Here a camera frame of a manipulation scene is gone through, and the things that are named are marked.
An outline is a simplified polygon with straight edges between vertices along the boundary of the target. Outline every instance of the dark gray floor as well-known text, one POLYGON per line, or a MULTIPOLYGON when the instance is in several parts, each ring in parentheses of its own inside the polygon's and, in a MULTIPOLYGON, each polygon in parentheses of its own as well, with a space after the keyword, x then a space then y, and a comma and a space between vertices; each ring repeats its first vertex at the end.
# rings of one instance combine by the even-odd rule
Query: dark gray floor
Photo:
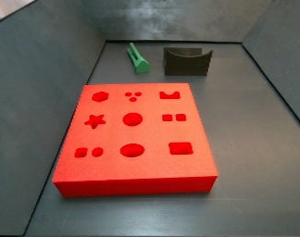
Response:
POLYGON ((238 44, 107 43, 90 84, 189 82, 219 170, 211 193, 63 199, 47 183, 28 236, 300 235, 300 124, 238 44), (209 75, 165 77, 163 46, 214 50, 209 75))

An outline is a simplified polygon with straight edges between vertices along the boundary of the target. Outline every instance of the gray wall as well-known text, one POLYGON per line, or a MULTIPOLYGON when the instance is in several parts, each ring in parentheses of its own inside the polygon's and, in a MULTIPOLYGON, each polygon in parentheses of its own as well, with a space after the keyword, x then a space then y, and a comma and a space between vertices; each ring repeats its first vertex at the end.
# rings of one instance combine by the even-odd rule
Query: gray wall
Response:
POLYGON ((86 0, 107 40, 241 42, 272 0, 86 0))
POLYGON ((300 0, 276 0, 242 45, 300 118, 300 0))
POLYGON ((76 0, 0 22, 0 234, 26 231, 103 44, 76 0))

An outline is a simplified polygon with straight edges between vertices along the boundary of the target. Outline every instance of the shape-shaped hole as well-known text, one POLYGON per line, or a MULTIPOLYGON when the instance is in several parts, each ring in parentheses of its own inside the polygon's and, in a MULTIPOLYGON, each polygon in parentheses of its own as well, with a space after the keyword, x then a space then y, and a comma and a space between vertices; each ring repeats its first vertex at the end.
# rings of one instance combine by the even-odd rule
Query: shape-shaped hole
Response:
POLYGON ((177 121, 186 121, 186 115, 185 114, 175 114, 175 120, 177 121))
POLYGON ((99 124, 106 124, 103 117, 104 115, 90 115, 90 119, 84 122, 84 125, 91 125, 91 128, 95 129, 99 124))
POLYGON ((159 99, 181 99, 179 92, 173 92, 171 94, 167 94, 165 92, 159 92, 159 99))
POLYGON ((87 154, 87 148, 79 147, 75 149, 75 158, 83 158, 87 154))
POLYGON ((92 101, 95 102, 102 102, 102 101, 106 101, 108 100, 108 93, 106 92, 99 92, 99 93, 95 93, 91 97, 92 101))
POLYGON ((193 154, 191 143, 169 143, 171 155, 190 155, 193 154))
POLYGON ((123 123, 126 126, 137 126, 142 123, 142 115, 138 113, 129 113, 123 117, 123 123))
POLYGON ((104 153, 104 150, 102 147, 95 147, 91 151, 91 155, 94 157, 99 157, 100 155, 103 155, 103 153, 104 153))
POLYGON ((162 120, 163 121, 173 121, 173 115, 169 115, 169 114, 166 114, 166 115, 162 115, 162 120))
POLYGON ((126 157, 141 156, 145 152, 145 148, 141 144, 130 143, 120 148, 120 154, 126 157))

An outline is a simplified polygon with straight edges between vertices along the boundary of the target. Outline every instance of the red shape sorter box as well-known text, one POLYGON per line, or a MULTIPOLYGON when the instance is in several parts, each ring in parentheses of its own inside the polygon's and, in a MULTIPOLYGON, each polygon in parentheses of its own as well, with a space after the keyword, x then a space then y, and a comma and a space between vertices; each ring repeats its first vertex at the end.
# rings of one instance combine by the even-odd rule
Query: red shape sorter box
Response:
POLYGON ((209 192, 217 177, 187 83, 84 86, 54 175, 64 197, 209 192))

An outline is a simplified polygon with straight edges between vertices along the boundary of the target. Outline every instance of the green block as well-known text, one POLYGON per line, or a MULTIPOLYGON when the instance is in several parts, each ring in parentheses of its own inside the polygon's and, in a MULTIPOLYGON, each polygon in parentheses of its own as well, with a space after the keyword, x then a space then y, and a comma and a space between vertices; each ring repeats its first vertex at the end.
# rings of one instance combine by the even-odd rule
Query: green block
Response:
POLYGON ((150 64, 141 56, 135 45, 133 43, 129 44, 129 48, 126 49, 130 59, 133 61, 133 65, 135 68, 135 73, 146 73, 150 71, 150 64))

